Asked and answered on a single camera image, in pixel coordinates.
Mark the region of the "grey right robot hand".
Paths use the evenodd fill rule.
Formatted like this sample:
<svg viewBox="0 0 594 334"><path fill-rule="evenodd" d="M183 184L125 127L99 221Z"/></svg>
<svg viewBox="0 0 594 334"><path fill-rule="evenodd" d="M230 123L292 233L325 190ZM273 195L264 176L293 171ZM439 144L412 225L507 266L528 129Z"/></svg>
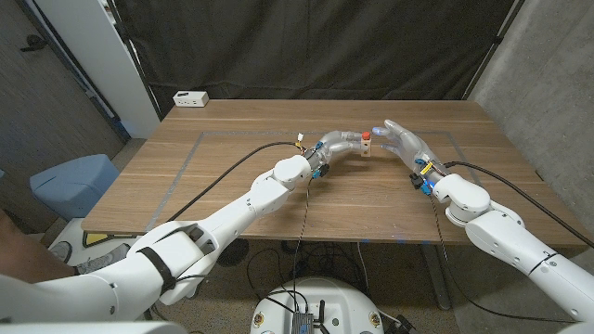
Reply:
<svg viewBox="0 0 594 334"><path fill-rule="evenodd" d="M451 174L426 142L400 124L385 120L383 127L374 127L374 135L385 136L388 144L381 148L393 152L413 173L437 183Z"/></svg>

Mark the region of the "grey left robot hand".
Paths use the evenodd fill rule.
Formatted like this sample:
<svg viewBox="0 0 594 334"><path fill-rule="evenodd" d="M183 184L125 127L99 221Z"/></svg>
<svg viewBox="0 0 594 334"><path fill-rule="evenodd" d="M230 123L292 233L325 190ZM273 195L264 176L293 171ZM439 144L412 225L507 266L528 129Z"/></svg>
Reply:
<svg viewBox="0 0 594 334"><path fill-rule="evenodd" d="M332 131L325 134L318 142L308 148L304 157L309 162L311 171L319 170L329 164L333 155L344 151L365 152L368 150L362 143L362 133L348 131Z"/></svg>

